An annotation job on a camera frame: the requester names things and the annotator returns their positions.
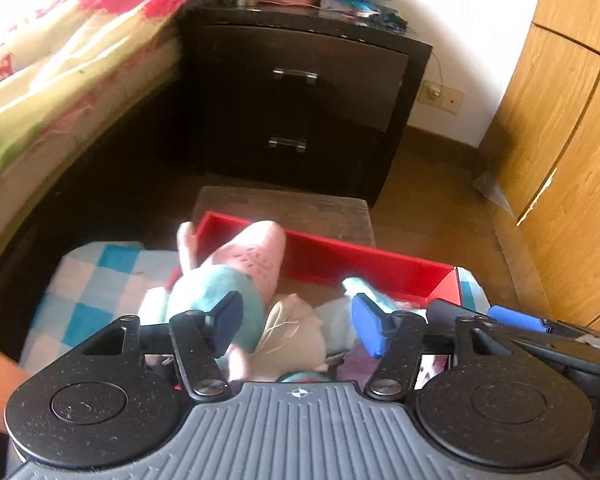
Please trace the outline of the cream plush bear toy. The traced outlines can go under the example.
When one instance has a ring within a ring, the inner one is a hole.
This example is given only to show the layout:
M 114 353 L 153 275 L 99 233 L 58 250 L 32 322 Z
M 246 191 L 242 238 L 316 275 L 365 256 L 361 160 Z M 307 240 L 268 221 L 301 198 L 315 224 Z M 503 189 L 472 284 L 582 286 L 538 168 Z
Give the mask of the cream plush bear toy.
M 249 357 L 249 378 L 274 382 L 295 372 L 326 372 L 322 320 L 296 294 L 277 301 L 268 314 L 260 341 Z

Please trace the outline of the purple fluffy towel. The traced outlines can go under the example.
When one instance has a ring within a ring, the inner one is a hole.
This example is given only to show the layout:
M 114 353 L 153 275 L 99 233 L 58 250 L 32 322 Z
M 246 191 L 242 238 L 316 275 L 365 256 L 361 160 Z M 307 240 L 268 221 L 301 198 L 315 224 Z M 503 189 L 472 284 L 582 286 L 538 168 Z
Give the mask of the purple fluffy towel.
M 380 359 L 371 356 L 362 344 L 356 344 L 337 367 L 340 382 L 355 382 L 363 390 L 378 367 Z

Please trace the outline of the blue white cloth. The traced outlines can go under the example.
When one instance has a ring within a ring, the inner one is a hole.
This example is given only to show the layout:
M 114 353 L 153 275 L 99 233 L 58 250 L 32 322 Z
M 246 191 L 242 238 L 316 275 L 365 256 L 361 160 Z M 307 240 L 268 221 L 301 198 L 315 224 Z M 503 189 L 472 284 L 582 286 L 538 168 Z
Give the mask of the blue white cloth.
M 343 296 L 314 310 L 322 321 L 327 354 L 349 351 L 360 342 L 370 356 L 381 358 L 396 332 L 392 315 L 400 304 L 362 278 L 345 278 L 341 285 Z

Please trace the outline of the red cardboard box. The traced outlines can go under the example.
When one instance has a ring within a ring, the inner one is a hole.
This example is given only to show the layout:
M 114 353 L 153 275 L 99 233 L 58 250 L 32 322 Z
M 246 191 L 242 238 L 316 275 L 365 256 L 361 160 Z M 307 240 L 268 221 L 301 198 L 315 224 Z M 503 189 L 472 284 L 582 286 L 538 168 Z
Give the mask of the red cardboard box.
M 194 233 L 198 240 L 197 261 L 204 262 L 216 248 L 229 242 L 247 226 L 244 219 L 208 212 Z M 457 272 L 447 264 L 383 252 L 325 237 L 285 230 L 286 248 L 279 281 L 287 280 L 338 287 L 345 278 L 362 278 L 392 300 L 411 301 L 420 306 L 433 299 L 460 304 Z M 271 309 L 273 299 L 265 307 Z

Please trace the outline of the blue white checkered tablecloth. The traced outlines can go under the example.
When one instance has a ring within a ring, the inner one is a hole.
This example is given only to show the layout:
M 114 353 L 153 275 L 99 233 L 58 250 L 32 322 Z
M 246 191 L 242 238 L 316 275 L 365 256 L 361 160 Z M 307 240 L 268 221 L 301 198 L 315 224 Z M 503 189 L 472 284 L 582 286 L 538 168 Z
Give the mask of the blue white checkered tablecloth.
M 137 242 L 93 242 L 60 260 L 38 305 L 19 364 L 34 374 L 166 284 L 178 254 Z

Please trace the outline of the brown wooden stool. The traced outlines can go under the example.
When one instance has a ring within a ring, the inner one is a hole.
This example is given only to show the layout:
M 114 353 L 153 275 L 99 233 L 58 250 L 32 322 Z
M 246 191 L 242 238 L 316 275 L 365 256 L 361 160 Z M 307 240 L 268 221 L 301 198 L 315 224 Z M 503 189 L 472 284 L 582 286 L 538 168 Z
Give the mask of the brown wooden stool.
M 272 220 L 283 228 L 375 247 L 370 211 L 365 200 L 294 191 L 204 186 L 192 213 L 195 226 L 209 211 L 250 221 Z

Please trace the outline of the wooden wardrobe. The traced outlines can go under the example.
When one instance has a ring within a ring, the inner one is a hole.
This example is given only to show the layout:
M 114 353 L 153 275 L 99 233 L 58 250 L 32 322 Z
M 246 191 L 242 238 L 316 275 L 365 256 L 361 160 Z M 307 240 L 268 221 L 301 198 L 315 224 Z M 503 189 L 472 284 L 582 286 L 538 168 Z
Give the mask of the wooden wardrobe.
M 480 153 L 519 307 L 600 330 L 600 0 L 538 0 Z

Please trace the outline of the dark wooden nightstand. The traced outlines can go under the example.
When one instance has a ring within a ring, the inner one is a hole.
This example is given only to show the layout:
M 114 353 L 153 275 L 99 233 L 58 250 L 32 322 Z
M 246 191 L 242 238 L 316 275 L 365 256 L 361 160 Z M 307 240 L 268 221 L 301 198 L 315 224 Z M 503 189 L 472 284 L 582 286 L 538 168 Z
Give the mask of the dark wooden nightstand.
M 191 6 L 178 32 L 208 170 L 376 202 L 429 44 L 411 30 L 293 6 Z M 276 80 L 276 67 L 317 73 L 317 82 Z M 269 148 L 272 136 L 306 141 L 306 151 Z

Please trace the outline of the floral bed sheet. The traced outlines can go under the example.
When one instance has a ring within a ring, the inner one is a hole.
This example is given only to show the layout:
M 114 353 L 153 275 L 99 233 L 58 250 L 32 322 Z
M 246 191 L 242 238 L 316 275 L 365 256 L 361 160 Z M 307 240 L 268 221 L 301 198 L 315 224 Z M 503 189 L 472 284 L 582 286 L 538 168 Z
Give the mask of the floral bed sheet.
M 0 0 L 0 253 L 36 204 L 181 54 L 212 0 Z

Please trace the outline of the blue items on nightstand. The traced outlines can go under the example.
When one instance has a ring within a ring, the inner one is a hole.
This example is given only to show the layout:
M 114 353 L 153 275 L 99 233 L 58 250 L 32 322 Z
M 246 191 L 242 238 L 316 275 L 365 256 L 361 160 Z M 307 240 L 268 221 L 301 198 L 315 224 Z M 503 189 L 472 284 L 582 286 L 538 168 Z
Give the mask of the blue items on nightstand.
M 360 18 L 374 26 L 406 32 L 408 21 L 397 10 L 387 6 L 389 0 L 320 0 L 325 10 L 340 12 L 350 18 Z

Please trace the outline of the wall power socket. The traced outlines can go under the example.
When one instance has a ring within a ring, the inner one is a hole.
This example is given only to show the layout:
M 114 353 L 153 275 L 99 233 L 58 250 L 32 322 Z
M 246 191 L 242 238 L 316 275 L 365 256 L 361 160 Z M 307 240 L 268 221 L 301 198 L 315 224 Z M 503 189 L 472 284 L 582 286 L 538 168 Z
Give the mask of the wall power socket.
M 417 99 L 422 104 L 457 115 L 464 102 L 464 93 L 451 87 L 424 80 Z

